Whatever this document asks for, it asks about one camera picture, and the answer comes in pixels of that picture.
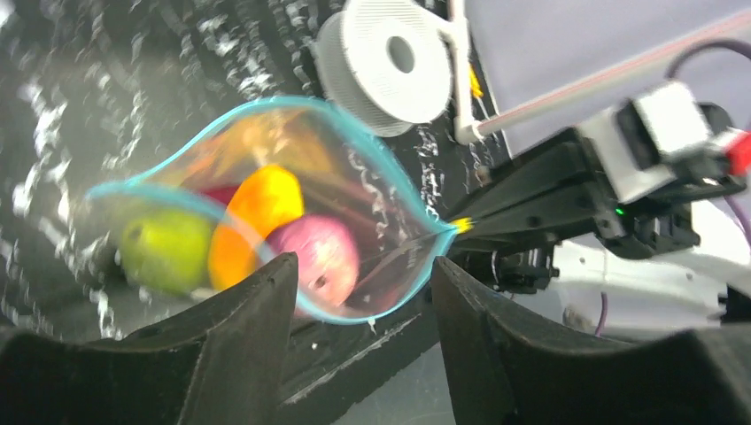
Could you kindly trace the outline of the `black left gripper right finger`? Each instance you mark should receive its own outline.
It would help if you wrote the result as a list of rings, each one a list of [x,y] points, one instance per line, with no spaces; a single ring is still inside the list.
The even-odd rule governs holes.
[[[628,344],[567,328],[440,257],[430,279],[459,424],[747,424],[750,328]]]

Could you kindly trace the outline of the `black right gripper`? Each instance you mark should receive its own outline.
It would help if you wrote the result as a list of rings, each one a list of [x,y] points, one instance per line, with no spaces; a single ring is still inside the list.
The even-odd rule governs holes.
[[[455,237],[450,258],[483,284],[517,294],[534,294],[559,277],[555,248],[570,238],[594,233],[626,259],[701,241],[688,203],[618,201],[593,141],[573,128],[490,169],[450,217],[468,226]]]

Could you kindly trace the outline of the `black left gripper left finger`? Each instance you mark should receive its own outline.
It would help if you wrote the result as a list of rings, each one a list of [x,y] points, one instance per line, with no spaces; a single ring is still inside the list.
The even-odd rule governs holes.
[[[1,330],[4,424],[269,424],[297,293],[285,253],[120,341]]]

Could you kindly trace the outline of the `green pear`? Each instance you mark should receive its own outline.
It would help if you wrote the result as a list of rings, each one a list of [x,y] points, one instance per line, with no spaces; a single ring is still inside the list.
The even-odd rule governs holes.
[[[203,216],[175,208],[134,217],[120,231],[120,265],[134,284],[186,295],[206,283],[213,229]]]

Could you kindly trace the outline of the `pink peach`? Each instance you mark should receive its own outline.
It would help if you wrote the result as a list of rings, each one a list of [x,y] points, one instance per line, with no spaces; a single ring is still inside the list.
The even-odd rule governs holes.
[[[266,238],[277,252],[298,255],[299,286],[330,306],[350,297],[360,273],[360,256],[349,228],[339,219],[306,214]]]

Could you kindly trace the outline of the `yellow orange mango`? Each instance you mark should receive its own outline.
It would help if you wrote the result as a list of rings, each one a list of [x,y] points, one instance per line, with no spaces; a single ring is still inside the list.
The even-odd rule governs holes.
[[[276,228],[300,218],[305,208],[295,174],[278,165],[267,165],[239,185],[227,211],[250,225],[263,242]],[[258,263],[254,249],[233,228],[219,225],[214,230],[207,266],[215,290],[242,281]]]

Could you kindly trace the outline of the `red apple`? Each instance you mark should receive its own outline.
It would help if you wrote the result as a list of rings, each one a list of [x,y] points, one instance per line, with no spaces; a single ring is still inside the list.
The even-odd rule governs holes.
[[[199,193],[207,198],[212,199],[213,201],[216,201],[217,203],[221,205],[228,205],[233,198],[233,196],[237,193],[239,189],[238,185],[229,185],[229,186],[221,186],[221,187],[214,187],[209,189],[202,189],[199,191]]]

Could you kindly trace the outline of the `clear zip top bag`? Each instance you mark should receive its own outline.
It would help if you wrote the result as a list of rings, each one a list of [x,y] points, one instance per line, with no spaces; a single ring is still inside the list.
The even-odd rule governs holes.
[[[133,284],[202,300],[293,252],[298,314],[341,325],[397,310],[472,227],[429,213],[378,137],[310,97],[242,104],[86,198]]]

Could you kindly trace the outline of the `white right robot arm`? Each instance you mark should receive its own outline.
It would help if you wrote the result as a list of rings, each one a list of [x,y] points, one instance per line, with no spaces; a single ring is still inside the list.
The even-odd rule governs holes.
[[[512,161],[448,214],[454,247],[492,255],[492,275],[664,298],[712,317],[750,292],[750,227],[713,204],[746,176],[748,134],[729,127],[677,161],[678,175],[616,197],[595,142],[567,127]]]

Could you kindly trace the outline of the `white perforated spool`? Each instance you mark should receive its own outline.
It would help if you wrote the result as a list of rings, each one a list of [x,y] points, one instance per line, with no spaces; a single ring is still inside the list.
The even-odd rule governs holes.
[[[442,115],[452,70],[431,15],[413,1],[346,2],[314,43],[326,98],[381,137]]]

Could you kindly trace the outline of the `white pvc pipe frame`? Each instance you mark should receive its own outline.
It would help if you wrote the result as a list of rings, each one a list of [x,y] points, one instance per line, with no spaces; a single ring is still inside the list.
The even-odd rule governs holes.
[[[737,12],[748,1],[468,1],[501,111]]]

